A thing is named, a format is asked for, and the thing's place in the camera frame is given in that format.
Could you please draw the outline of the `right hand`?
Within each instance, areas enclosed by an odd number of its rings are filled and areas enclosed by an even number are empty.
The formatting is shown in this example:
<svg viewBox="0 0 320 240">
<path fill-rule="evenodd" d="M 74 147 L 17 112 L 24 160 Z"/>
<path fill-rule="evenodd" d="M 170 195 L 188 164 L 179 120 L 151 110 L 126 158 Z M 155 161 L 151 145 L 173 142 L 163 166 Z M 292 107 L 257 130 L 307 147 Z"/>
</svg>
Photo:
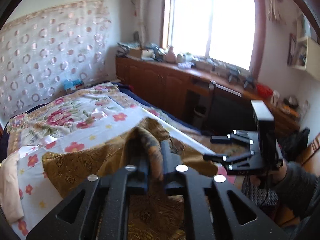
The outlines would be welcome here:
<svg viewBox="0 0 320 240">
<path fill-rule="evenodd" d="M 283 162 L 283 165 L 275 171 L 267 171 L 263 175 L 257 177 L 258 186 L 262 189 L 271 188 L 280 181 L 282 181 L 287 174 L 287 161 Z"/>
</svg>

